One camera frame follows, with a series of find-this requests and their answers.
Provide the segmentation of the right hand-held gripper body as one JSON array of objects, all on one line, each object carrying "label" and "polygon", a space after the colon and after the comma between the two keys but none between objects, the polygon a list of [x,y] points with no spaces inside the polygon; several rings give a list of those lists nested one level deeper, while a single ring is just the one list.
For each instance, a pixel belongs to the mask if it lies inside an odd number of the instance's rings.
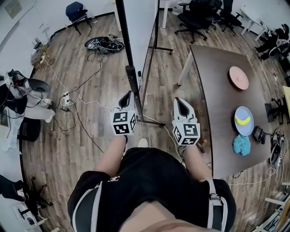
[{"label": "right hand-held gripper body", "polygon": [[184,99],[174,98],[173,135],[178,145],[195,145],[200,138],[200,124],[193,107]]}]

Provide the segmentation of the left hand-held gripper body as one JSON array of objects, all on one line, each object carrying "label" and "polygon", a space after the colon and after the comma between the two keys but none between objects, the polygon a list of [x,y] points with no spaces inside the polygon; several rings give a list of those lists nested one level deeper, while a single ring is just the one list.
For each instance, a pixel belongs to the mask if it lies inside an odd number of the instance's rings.
[{"label": "left hand-held gripper body", "polygon": [[137,124],[134,93],[128,91],[117,99],[113,111],[110,113],[110,122],[114,135],[132,135]]}]

